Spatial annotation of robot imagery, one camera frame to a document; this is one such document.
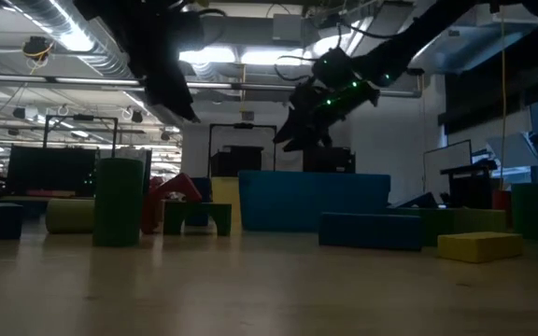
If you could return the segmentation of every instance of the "wall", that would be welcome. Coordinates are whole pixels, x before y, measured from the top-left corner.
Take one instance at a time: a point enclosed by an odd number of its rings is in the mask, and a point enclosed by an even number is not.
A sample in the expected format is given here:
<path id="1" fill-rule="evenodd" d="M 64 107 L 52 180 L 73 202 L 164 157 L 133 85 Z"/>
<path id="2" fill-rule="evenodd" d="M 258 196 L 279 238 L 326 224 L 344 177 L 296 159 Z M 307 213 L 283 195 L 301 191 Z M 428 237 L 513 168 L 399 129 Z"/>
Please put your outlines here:
<path id="1" fill-rule="evenodd" d="M 246 103 L 244 108 L 255 112 L 257 125 L 275 125 L 279 129 L 288 117 L 288 109 L 281 103 Z M 188 124 L 183 128 L 183 148 L 181 171 L 192 177 L 206 176 L 207 151 L 210 123 L 241 122 L 239 103 L 211 103 L 197 102 L 194 110 L 201 119 L 201 124 Z M 349 121 L 340 122 L 333 126 L 330 134 L 333 145 L 337 147 L 350 147 L 351 136 Z M 264 147 L 262 169 L 273 170 L 273 131 L 268 129 L 235 130 L 233 128 L 215 127 L 213 129 L 213 142 L 211 155 L 225 145 L 261 146 Z M 285 153 L 282 147 L 277 146 L 276 169 L 278 171 L 302 171 L 302 152 Z"/>
<path id="2" fill-rule="evenodd" d="M 531 112 L 528 108 L 507 116 L 505 121 L 506 135 L 530 132 L 531 130 Z M 502 136 L 502 120 L 495 119 L 470 129 L 450 134 L 447 139 L 450 144 L 471 140 L 473 151 L 477 151 L 485 149 L 487 146 L 487 139 L 500 136 Z"/>
<path id="3" fill-rule="evenodd" d="M 446 145 L 437 115 L 445 112 L 443 77 L 432 77 L 420 99 L 381 98 L 352 114 L 357 173 L 391 176 L 389 201 L 423 192 L 423 153 Z"/>

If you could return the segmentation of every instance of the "robotic arm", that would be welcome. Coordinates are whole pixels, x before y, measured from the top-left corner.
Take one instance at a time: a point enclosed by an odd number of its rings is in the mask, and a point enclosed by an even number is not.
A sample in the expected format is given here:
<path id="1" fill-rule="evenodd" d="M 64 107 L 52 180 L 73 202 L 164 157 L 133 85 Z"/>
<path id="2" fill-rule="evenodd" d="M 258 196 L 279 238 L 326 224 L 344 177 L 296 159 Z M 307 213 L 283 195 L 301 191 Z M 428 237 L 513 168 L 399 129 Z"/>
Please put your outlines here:
<path id="1" fill-rule="evenodd" d="M 274 142 L 290 140 L 285 151 L 315 147 L 329 139 L 329 127 L 353 109 L 367 100 L 376 106 L 380 91 L 375 87 L 394 83 L 424 46 L 473 6 L 490 4 L 493 11 L 520 3 L 538 16 L 538 0 L 439 0 L 404 32 L 365 55 L 350 58 L 339 48 L 331 49 L 316 61 L 313 76 L 290 97 L 290 115 Z M 316 86 L 316 81 L 323 86 Z"/>

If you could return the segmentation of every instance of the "wooden floor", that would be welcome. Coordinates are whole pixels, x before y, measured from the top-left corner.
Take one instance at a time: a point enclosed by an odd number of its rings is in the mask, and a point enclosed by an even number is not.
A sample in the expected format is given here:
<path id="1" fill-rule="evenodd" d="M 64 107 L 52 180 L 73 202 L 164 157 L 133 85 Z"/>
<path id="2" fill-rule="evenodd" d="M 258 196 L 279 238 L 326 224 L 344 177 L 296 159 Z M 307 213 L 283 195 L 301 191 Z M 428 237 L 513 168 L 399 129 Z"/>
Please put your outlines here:
<path id="1" fill-rule="evenodd" d="M 0 335 L 538 335 L 538 245 L 473 265 L 305 234 L 0 243 Z"/>

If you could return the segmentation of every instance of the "ventilation duct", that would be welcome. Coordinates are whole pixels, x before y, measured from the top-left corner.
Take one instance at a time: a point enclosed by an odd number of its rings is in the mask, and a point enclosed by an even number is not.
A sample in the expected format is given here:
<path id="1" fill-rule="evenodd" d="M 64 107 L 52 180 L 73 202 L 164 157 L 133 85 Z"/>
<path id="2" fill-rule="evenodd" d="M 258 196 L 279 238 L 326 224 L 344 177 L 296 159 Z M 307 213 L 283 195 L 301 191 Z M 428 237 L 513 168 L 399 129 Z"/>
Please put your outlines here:
<path id="1" fill-rule="evenodd" d="M 5 0 L 66 49 L 103 56 L 79 58 L 104 77 L 131 77 L 126 62 L 105 48 L 69 0 Z"/>

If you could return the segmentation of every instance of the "green cylinder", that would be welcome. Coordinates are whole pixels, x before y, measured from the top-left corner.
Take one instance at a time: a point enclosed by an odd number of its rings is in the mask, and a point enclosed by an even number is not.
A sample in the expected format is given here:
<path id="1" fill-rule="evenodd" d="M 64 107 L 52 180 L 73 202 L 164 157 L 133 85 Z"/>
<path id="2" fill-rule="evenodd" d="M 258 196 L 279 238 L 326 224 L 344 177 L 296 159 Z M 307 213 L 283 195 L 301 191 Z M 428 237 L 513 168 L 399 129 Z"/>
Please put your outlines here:
<path id="1" fill-rule="evenodd" d="M 514 232 L 525 239 L 538 240 L 538 184 L 512 186 L 512 218 Z"/>
<path id="2" fill-rule="evenodd" d="M 50 234 L 92 233 L 94 200 L 51 200 L 45 225 Z"/>
<path id="3" fill-rule="evenodd" d="M 95 246 L 134 246 L 140 238 L 144 167 L 141 161 L 103 159 L 97 165 Z"/>

